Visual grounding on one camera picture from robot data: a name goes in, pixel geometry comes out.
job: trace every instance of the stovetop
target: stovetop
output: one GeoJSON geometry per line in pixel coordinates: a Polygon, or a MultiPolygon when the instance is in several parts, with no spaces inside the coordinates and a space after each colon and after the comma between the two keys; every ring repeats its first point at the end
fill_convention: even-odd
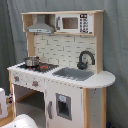
{"type": "Polygon", "coordinates": [[[23,68],[26,70],[30,70],[30,71],[36,71],[36,72],[42,72],[42,73],[46,73],[54,68],[58,67],[58,65],[53,65],[53,64],[47,64],[47,63],[39,63],[38,66],[26,66],[25,64],[18,66],[17,68],[23,68]]]}

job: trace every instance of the microwave door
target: microwave door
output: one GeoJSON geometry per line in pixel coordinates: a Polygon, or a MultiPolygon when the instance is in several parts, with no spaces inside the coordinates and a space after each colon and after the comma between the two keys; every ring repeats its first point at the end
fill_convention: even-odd
{"type": "Polygon", "coordinates": [[[80,33],[80,14],[61,14],[57,18],[57,32],[80,33]]]}

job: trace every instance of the utensil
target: utensil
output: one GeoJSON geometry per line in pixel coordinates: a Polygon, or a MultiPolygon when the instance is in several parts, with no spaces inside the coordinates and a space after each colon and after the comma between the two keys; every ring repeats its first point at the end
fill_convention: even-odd
{"type": "Polygon", "coordinates": [[[38,56],[30,56],[24,59],[26,66],[37,66],[39,65],[39,60],[38,56]]]}

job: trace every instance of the faucet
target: faucet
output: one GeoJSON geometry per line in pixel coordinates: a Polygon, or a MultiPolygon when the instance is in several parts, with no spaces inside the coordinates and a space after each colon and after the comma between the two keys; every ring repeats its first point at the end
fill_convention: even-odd
{"type": "Polygon", "coordinates": [[[88,62],[86,62],[86,63],[83,63],[83,62],[82,62],[82,56],[83,56],[84,54],[88,54],[88,55],[91,57],[92,65],[95,65],[95,59],[94,59],[93,54],[92,54],[91,52],[89,52],[89,51],[82,51],[82,52],[80,53],[80,56],[79,56],[79,63],[77,64],[77,67],[78,67],[79,69],[81,69],[81,70],[86,69],[86,68],[87,68],[87,64],[88,64],[88,62]]]}

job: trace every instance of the gray curtain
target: gray curtain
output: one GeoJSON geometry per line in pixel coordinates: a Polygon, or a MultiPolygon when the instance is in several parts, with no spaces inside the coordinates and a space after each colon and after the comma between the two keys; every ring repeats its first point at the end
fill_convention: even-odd
{"type": "Polygon", "coordinates": [[[114,128],[128,128],[128,1],[127,0],[7,0],[17,63],[26,56],[21,12],[105,10],[104,70],[116,75],[107,89],[107,120],[114,128]]]}
{"type": "Polygon", "coordinates": [[[7,68],[15,64],[14,45],[6,0],[0,0],[0,88],[10,93],[7,68]]]}

